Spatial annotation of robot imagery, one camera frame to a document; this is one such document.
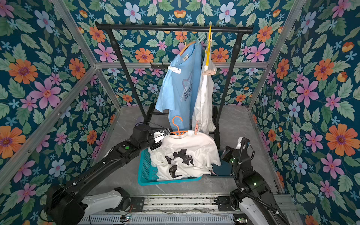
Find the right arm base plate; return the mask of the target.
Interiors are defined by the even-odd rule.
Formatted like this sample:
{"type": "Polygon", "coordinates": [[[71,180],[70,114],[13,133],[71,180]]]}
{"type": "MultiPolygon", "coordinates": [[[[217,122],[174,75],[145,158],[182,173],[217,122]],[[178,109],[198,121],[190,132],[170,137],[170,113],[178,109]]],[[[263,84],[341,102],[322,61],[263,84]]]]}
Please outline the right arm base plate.
{"type": "Polygon", "coordinates": [[[239,208],[233,207],[230,203],[229,196],[218,196],[214,203],[216,203],[218,207],[218,211],[220,212],[240,212],[239,208]]]}

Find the white t-shirt black print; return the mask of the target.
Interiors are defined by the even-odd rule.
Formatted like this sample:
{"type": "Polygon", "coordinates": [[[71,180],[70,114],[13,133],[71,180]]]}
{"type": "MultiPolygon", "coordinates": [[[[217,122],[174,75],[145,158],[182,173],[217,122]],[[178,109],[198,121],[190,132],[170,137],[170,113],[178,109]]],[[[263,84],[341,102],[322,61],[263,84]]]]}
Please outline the white t-shirt black print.
{"type": "Polygon", "coordinates": [[[202,64],[200,75],[200,84],[197,91],[196,103],[192,116],[192,128],[195,129],[196,121],[199,121],[199,132],[208,135],[216,130],[212,119],[212,95],[214,82],[212,76],[204,76],[202,72],[208,69],[217,69],[214,63],[209,62],[209,66],[205,65],[205,57],[202,64]]]}

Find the mint green clothespin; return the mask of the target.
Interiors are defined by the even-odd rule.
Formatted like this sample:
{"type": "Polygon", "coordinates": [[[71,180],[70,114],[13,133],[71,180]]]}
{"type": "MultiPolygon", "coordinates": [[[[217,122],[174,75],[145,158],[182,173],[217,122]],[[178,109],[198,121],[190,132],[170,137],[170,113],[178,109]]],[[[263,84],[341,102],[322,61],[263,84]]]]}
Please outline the mint green clothespin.
{"type": "Polygon", "coordinates": [[[206,33],[202,33],[199,35],[199,37],[196,39],[196,42],[202,42],[206,38],[206,33]]]}

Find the black wall hook rail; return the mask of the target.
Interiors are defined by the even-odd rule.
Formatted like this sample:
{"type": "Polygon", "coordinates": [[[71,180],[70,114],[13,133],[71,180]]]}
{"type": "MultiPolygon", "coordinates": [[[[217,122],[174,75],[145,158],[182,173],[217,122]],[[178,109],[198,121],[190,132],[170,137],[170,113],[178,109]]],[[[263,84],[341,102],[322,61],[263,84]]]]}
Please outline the black wall hook rail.
{"type": "Polygon", "coordinates": [[[157,62],[157,63],[150,63],[150,66],[152,69],[167,69],[170,66],[170,64],[163,63],[163,62],[157,62]]]}

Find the light blue garment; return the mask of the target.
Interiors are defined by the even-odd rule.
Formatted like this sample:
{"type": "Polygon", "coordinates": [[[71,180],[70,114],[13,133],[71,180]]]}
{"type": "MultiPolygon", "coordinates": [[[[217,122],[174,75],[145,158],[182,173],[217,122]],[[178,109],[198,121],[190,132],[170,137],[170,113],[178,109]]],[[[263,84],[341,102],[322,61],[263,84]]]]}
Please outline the light blue garment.
{"type": "Polygon", "coordinates": [[[202,53],[201,43],[196,42],[182,56],[175,56],[170,66],[180,68],[181,73],[168,70],[163,80],[155,109],[160,112],[168,111],[168,119],[173,131],[177,130],[172,124],[175,116],[183,119],[183,122],[178,118],[174,120],[181,130],[190,130],[190,118],[194,112],[200,84],[202,53]]]}

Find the tan orange plastic hanger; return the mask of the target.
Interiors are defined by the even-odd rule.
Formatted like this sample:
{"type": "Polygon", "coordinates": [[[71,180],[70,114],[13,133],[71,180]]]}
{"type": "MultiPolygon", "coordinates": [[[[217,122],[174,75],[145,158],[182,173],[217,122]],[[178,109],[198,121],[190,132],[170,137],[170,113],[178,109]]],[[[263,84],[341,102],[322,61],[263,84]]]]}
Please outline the tan orange plastic hanger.
{"type": "MultiPolygon", "coordinates": [[[[181,30],[181,35],[183,34],[183,32],[184,32],[184,25],[182,26],[182,30],[181,30]]],[[[182,56],[183,55],[183,53],[191,46],[191,45],[193,45],[193,44],[195,44],[197,41],[192,41],[192,42],[190,42],[189,44],[187,44],[186,43],[186,40],[184,40],[184,48],[179,52],[179,54],[178,55],[180,55],[180,56],[182,56]]]]}

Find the pink clothespin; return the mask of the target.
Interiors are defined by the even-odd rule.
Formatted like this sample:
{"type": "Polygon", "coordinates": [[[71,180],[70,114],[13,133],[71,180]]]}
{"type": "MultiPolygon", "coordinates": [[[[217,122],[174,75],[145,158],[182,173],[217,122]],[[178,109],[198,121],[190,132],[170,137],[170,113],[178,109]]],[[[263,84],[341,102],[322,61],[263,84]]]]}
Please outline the pink clothespin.
{"type": "Polygon", "coordinates": [[[213,76],[216,74],[217,69],[208,69],[202,72],[204,76],[213,76]]]}
{"type": "Polygon", "coordinates": [[[194,130],[194,135],[197,135],[199,133],[199,121],[196,121],[196,125],[195,125],[195,130],[194,130]]]}

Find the teal laundry basket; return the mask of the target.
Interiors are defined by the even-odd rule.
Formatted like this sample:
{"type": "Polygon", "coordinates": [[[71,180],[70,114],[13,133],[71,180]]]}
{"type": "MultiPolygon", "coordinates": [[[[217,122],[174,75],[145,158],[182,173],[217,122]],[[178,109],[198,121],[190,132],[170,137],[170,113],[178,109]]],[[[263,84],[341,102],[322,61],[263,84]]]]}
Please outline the teal laundry basket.
{"type": "Polygon", "coordinates": [[[173,183],[182,183],[182,182],[196,182],[201,180],[199,178],[186,178],[181,180],[168,180],[168,181],[157,181],[158,169],[153,167],[151,164],[151,157],[147,150],[144,150],[140,154],[140,165],[138,169],[138,183],[141,186],[149,185],[161,185],[161,184],[173,184],[173,183]]]}

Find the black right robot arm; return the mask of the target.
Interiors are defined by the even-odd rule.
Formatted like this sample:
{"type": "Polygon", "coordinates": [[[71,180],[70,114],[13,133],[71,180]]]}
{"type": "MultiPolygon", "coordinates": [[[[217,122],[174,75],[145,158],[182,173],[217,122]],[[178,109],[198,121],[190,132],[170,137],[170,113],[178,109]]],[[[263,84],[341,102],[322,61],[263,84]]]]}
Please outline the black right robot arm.
{"type": "Polygon", "coordinates": [[[242,212],[253,225],[288,225],[287,217],[276,203],[270,186],[252,166],[252,155],[248,154],[250,140],[238,139],[235,148],[226,146],[221,159],[231,166],[232,177],[237,188],[230,192],[231,208],[242,212]]]}

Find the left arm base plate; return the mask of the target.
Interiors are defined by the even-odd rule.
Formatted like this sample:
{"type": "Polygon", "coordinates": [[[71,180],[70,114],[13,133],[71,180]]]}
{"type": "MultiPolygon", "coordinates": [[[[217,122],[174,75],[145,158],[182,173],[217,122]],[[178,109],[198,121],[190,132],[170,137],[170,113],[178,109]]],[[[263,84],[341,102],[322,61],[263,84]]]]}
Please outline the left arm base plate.
{"type": "Polygon", "coordinates": [[[129,197],[122,200],[119,206],[114,209],[106,209],[105,212],[142,212],[144,201],[144,197],[129,197]]]}

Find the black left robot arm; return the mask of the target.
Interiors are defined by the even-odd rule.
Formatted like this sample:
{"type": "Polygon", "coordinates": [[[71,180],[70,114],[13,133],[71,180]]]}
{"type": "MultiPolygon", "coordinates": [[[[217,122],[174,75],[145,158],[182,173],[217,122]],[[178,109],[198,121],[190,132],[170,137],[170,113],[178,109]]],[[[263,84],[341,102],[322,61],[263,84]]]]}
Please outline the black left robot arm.
{"type": "Polygon", "coordinates": [[[137,157],[141,151],[156,149],[161,140],[170,134],[169,129],[153,132],[146,124],[136,125],[129,139],[111,148],[108,154],[93,167],[65,185],[52,185],[47,191],[44,212],[57,225],[76,225],[83,218],[105,209],[126,210],[129,195],[121,188],[108,193],[89,196],[109,175],[137,157]]]}

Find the yellow plastic hanger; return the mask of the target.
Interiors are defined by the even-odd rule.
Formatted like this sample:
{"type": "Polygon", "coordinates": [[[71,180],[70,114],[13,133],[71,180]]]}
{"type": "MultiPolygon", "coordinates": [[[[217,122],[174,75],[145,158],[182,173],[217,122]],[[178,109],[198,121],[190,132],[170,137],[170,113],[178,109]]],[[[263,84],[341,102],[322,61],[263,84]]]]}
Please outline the yellow plastic hanger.
{"type": "Polygon", "coordinates": [[[212,50],[212,26],[210,25],[209,27],[209,32],[208,32],[208,39],[207,39],[207,48],[205,51],[205,65],[208,67],[209,66],[209,62],[210,62],[210,57],[211,57],[211,50],[212,50]]]}

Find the dark teal clothespin tray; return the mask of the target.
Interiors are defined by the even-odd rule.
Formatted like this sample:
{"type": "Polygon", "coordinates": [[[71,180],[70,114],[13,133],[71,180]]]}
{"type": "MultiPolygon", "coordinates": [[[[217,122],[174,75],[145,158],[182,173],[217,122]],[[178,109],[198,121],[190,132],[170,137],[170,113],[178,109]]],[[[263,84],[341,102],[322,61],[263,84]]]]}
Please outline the dark teal clothespin tray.
{"type": "Polygon", "coordinates": [[[211,171],[210,176],[215,178],[228,178],[232,176],[231,165],[223,160],[221,160],[221,165],[212,164],[213,170],[211,171]]]}

